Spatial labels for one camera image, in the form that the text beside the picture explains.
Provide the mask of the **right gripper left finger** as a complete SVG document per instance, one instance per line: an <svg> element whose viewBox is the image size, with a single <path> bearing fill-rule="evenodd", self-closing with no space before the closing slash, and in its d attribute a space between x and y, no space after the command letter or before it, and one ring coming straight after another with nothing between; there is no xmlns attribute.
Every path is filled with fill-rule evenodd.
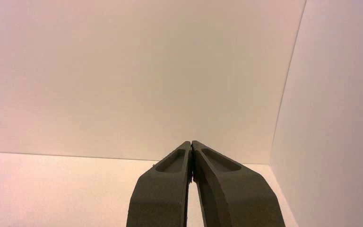
<svg viewBox="0 0 363 227"><path fill-rule="evenodd" d="M191 142L185 141L137 180L128 227L184 227L192 181Z"/></svg>

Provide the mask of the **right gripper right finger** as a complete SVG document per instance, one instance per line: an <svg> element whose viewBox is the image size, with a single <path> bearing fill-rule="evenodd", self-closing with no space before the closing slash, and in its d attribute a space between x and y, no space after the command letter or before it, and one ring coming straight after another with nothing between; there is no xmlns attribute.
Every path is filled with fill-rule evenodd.
<svg viewBox="0 0 363 227"><path fill-rule="evenodd" d="M204 226L285 226L277 196L261 174L197 140L192 154Z"/></svg>

